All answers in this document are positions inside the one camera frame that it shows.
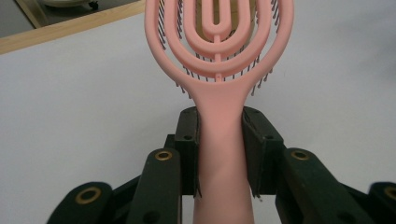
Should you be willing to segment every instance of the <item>black clamp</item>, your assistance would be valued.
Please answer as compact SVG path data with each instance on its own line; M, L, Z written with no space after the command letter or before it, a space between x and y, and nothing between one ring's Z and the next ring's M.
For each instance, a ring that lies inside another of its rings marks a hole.
M176 134L148 155L141 176L112 189L91 182L70 191L48 224L181 223L181 196L199 193L199 114L180 113ZM286 148L260 111L245 107L242 128L252 194L276 195L282 223L391 224L396 220L396 184L374 183L368 194L339 183L320 160Z

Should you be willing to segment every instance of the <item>pink hairbrush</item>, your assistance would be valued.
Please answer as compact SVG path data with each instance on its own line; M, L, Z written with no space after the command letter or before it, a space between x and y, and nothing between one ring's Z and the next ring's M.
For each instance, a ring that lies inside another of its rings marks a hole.
M189 94L200 114L202 197L195 198L194 223L253 223L241 116L250 90L256 83L260 87L289 41L293 3L257 0L257 27L250 38L249 1L237 0L235 31L231 1L218 1L219 23L214 23L215 0L202 0L202 38L196 0L147 0L146 36L157 63ZM272 20L277 29L271 33ZM267 48L269 36L274 40Z

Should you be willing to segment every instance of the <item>flexible brush frame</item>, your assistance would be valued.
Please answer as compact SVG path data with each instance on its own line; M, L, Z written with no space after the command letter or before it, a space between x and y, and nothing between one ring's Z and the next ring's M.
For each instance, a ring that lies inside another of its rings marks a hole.
M149 47L163 71L183 87L195 102L201 118L199 181L202 198L196 197L194 223L253 223L251 195L247 178L241 115L246 97L255 84L275 65L290 37L293 18L291 0L257 1L258 28L248 41L250 7L238 0L239 25L230 33L230 1L219 0L219 24L213 22L213 1L202 0L203 29L212 42L203 40L195 31L196 2L148 0L145 29ZM276 39L258 63L271 28L272 8L276 6ZM204 61L191 54L180 42L181 22L190 46ZM164 52L164 43L183 64L199 76L214 78L205 82L188 76ZM249 67L236 79L224 81Z

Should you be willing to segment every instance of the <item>white table surface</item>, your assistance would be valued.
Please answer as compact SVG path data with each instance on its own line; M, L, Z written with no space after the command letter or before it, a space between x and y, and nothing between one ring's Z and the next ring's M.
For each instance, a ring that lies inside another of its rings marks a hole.
M296 1L288 48L246 103L361 191L396 182L395 11L391 0ZM154 62L143 15L0 55L0 223L45 223L74 187L140 175L192 105ZM256 222L280 223L263 199Z

